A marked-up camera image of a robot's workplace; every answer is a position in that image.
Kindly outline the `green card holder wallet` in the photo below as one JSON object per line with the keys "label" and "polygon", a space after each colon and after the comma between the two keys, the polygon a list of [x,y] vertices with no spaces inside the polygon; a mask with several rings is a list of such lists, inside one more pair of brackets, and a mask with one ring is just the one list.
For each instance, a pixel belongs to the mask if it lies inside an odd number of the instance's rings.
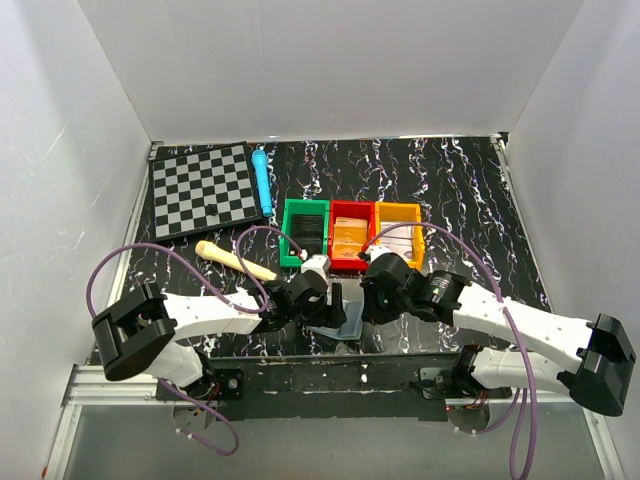
{"label": "green card holder wallet", "polygon": [[346,321],[338,328],[309,326],[308,330],[338,341],[355,341],[361,338],[363,329],[363,300],[343,300]]}

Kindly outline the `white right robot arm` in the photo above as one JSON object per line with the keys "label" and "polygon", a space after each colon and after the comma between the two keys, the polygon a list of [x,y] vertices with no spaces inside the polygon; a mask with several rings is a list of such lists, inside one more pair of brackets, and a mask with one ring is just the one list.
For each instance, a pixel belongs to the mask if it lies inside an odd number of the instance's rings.
{"label": "white right robot arm", "polygon": [[637,356],[617,318],[600,314],[588,321],[499,299],[453,272],[423,274],[388,250],[362,257],[368,262],[361,282],[365,321],[382,325],[410,314],[521,345],[519,352],[464,347],[445,377],[460,395],[537,389],[604,416],[622,415]]}

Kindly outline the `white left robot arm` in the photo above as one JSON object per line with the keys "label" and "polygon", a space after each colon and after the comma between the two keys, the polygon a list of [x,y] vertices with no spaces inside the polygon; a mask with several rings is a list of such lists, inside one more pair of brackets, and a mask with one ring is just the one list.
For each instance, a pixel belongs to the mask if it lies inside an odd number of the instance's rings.
{"label": "white left robot arm", "polygon": [[169,380],[188,398],[200,400],[212,390],[213,372],[205,356],[181,345],[182,340],[271,332],[291,322],[335,333],[347,323],[341,285],[328,284],[314,271],[262,286],[268,302],[261,313],[255,289],[240,289],[224,300],[163,294],[155,283],[134,290],[92,320],[106,379],[123,381],[145,373]]}

